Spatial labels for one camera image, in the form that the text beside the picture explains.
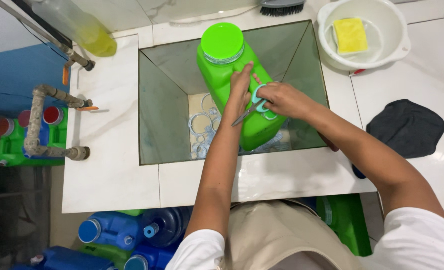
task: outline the scrub brush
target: scrub brush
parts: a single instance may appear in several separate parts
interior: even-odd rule
[[[304,8],[306,0],[262,0],[260,13],[266,16],[297,14]]]

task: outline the blue wall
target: blue wall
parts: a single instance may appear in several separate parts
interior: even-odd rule
[[[32,89],[38,84],[69,92],[69,86],[62,84],[65,59],[42,43],[0,52],[0,115],[16,118],[21,111],[30,110]],[[63,104],[52,97],[45,99],[45,107]]]

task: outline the sleeve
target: sleeve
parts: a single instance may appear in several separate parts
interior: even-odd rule
[[[374,254],[360,257],[367,269],[444,270],[444,218],[402,207],[387,214]]]
[[[215,230],[196,230],[189,234],[165,270],[213,270],[224,257],[225,241]]]

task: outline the brush bristles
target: brush bristles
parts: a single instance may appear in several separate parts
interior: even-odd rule
[[[291,6],[291,7],[285,7],[285,8],[268,8],[268,7],[262,7],[260,9],[260,13],[265,16],[285,16],[285,15],[292,15],[297,14],[302,11],[304,8],[304,4]]]

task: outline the red cap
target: red cap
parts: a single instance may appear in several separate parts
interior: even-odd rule
[[[29,125],[29,119],[31,117],[31,110],[26,109],[23,110],[19,115],[18,115],[18,124],[21,127],[27,127]]]
[[[14,131],[14,120],[0,118],[0,136],[9,136]]]
[[[47,124],[58,125],[63,118],[63,110],[56,106],[50,106],[43,112],[43,120]]]

